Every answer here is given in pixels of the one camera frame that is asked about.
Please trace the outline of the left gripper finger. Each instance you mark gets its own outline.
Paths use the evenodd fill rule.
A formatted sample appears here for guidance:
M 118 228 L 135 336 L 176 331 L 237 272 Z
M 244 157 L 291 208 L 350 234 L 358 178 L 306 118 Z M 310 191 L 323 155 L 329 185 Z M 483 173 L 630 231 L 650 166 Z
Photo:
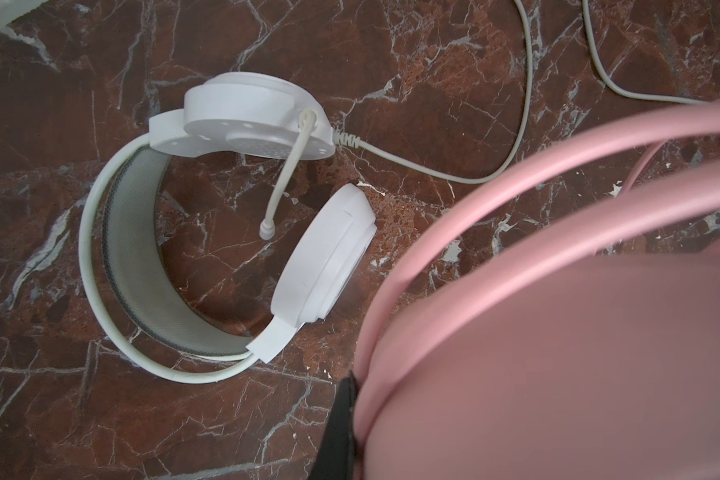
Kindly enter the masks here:
M 350 480 L 357 476 L 359 464 L 353 432 L 356 400 L 357 382 L 349 373 L 338 384 L 309 480 Z

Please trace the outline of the pink headphones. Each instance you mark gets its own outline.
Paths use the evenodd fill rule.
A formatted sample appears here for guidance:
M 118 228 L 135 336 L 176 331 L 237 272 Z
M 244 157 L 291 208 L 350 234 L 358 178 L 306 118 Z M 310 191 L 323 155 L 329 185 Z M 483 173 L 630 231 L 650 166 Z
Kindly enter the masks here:
M 720 160 L 598 202 L 415 302 L 454 238 L 510 199 L 632 147 L 720 134 L 720 101 L 635 115 L 479 188 L 400 259 L 355 352 L 351 479 L 720 479 L 720 239 L 604 249 L 720 209 Z

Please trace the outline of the white headphones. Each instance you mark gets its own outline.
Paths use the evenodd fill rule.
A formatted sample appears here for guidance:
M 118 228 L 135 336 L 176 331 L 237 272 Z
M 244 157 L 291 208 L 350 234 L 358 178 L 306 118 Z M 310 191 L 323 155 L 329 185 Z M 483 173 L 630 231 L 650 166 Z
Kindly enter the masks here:
M 229 151 L 279 159 L 283 167 L 259 226 L 260 237 L 270 240 L 297 164 L 332 156 L 336 141 L 323 107 L 308 91 L 260 73 L 218 75 L 188 90 L 180 109 L 152 117 L 148 132 L 122 147 L 102 169 L 80 221 L 83 287 L 96 320 L 118 350 L 162 379 L 209 384 L 271 361 L 304 325 L 326 318 L 376 233 L 374 213 L 358 187 L 341 187 L 309 224 L 275 286 L 271 320 L 253 338 L 212 326 L 178 294 L 157 245 L 156 203 L 174 157 Z M 130 320 L 177 352 L 217 363 L 217 370 L 192 373 L 164 366 L 121 333 L 97 286 L 95 243 L 102 246 L 108 282 Z

